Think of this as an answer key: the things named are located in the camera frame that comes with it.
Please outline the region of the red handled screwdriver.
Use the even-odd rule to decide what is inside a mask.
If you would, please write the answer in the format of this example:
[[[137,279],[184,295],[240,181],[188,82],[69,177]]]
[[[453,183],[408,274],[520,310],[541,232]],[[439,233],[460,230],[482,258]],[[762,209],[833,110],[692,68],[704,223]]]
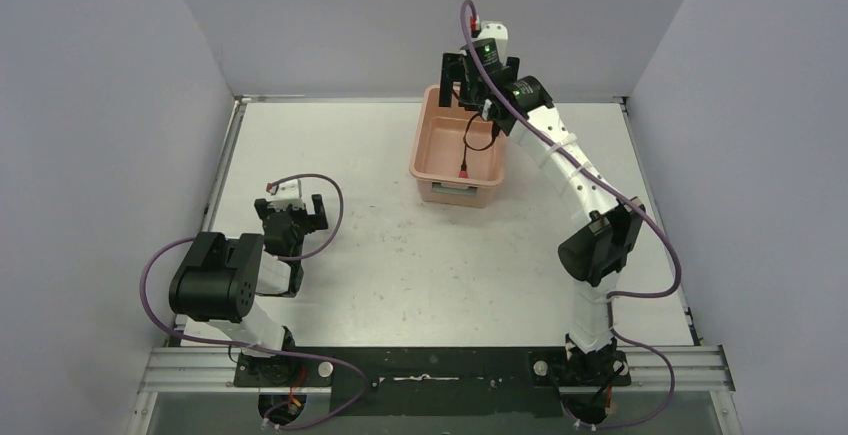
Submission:
[[[460,164],[460,170],[458,174],[459,178],[467,178],[468,177],[468,168],[467,168],[467,147],[463,147],[462,159]]]

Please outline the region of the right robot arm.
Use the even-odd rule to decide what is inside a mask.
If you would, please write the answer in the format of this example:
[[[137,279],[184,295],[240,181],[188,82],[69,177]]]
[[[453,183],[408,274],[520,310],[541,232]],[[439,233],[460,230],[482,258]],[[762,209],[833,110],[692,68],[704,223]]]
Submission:
[[[570,212],[574,232],[557,248],[573,280],[571,322],[558,378],[572,386],[623,381],[626,358],[618,350],[607,295],[633,250],[644,206],[623,203],[600,187],[599,172],[563,124],[547,90],[533,76],[518,75],[518,60],[502,60],[494,39],[481,39],[443,54],[439,99],[455,102],[491,122],[537,163]]]

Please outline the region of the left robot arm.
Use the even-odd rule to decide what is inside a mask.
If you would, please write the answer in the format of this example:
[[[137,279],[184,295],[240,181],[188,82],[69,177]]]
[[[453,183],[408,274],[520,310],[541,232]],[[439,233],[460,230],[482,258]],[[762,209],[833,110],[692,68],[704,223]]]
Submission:
[[[261,233],[236,239],[199,233],[170,284],[174,313],[208,323],[241,343],[237,371],[251,386],[290,386],[307,372],[305,361],[291,353],[291,331],[256,299],[293,298],[300,291],[305,238],[329,227],[322,196],[312,195],[311,202],[307,207],[299,195],[255,200]]]

